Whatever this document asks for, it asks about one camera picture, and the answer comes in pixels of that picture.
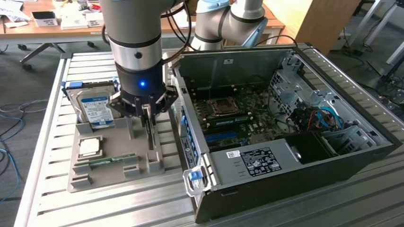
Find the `slotted metal surface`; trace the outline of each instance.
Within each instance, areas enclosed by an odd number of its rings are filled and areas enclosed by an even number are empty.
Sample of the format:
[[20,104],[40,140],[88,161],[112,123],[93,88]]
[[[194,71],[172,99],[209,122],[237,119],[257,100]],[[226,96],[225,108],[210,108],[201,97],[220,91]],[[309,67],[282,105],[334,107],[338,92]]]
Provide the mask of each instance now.
[[[345,91],[384,127],[404,141],[402,122],[316,51],[306,50],[305,53],[332,79],[344,84]],[[157,126],[164,144],[165,173],[133,182],[68,193],[65,188],[76,116],[69,101],[58,92],[60,81],[61,78],[68,81],[105,80],[116,76],[110,66],[113,59],[109,52],[74,54],[70,59],[60,61],[14,226],[388,227],[404,223],[404,147],[400,147],[348,181],[196,225],[165,114],[158,117]],[[317,88],[325,87],[316,75],[308,74],[306,78],[314,80]]]

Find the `barcode sticker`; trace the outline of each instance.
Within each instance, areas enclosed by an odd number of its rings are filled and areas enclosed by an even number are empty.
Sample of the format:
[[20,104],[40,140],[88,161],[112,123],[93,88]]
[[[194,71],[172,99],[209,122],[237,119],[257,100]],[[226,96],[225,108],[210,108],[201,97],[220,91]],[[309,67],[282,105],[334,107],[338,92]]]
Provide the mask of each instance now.
[[240,157],[240,151],[238,151],[238,150],[234,150],[234,151],[226,152],[226,157],[228,157],[228,158]]

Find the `blue expansion slot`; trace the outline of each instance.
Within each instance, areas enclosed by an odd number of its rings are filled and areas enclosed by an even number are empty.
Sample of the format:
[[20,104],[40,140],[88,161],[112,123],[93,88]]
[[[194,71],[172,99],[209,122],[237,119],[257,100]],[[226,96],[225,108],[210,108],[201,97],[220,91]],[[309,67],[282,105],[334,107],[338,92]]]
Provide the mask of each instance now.
[[230,132],[225,132],[225,133],[220,133],[220,134],[214,134],[214,135],[208,135],[204,137],[204,139],[206,140],[206,142],[212,142],[216,140],[234,138],[236,135],[237,135],[236,132],[230,131]]

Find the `wooden cabinet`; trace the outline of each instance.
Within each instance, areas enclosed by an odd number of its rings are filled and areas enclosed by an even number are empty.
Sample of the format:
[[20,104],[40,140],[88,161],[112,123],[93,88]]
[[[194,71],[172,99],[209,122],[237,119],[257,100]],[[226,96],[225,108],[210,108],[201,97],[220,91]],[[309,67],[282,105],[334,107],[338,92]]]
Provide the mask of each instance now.
[[[298,43],[309,42],[326,54],[353,14],[360,0],[264,0],[274,17],[284,23],[281,35]],[[292,43],[286,37],[278,44]]]

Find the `motherboard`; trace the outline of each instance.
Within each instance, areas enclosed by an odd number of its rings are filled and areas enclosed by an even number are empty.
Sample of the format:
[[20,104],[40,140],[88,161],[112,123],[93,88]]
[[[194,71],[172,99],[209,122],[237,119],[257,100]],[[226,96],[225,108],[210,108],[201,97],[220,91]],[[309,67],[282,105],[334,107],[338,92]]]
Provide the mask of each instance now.
[[288,127],[278,127],[269,112],[266,85],[201,90],[193,96],[193,107],[210,151],[270,141],[288,133]]

